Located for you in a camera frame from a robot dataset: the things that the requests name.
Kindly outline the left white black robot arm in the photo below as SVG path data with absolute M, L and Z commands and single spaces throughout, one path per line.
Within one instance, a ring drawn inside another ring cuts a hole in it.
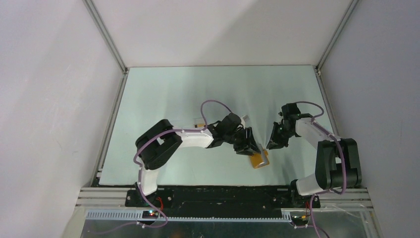
M 251 127 L 244 119 L 229 113 L 222 120 L 201 128 L 174 127 L 169 120 L 162 119 L 137 138 L 137 152 L 133 162 L 139 166 L 137 199 L 144 206 L 152 206 L 157 199 L 157 178 L 160 168 L 180 148 L 200 147 L 205 149 L 228 143 L 238 155 L 262 154 Z

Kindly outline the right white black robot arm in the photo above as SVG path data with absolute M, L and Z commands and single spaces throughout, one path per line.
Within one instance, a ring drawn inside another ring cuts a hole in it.
M 304 114 L 298 102 L 282 106 L 280 122 L 273 129 L 266 148 L 288 147 L 289 139 L 301 137 L 316 149 L 313 174 L 291 182 L 288 201 L 294 207 L 303 206 L 309 195 L 334 192 L 343 194 L 346 189 L 362 183 L 362 171 L 357 142 L 341 138 L 316 121 L 316 116 Z

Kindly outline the orange card holder wallet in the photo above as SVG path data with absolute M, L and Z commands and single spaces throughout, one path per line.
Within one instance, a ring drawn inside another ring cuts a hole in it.
M 250 164 L 253 169 L 258 169 L 269 165 L 268 152 L 263 150 L 260 154 L 249 156 Z

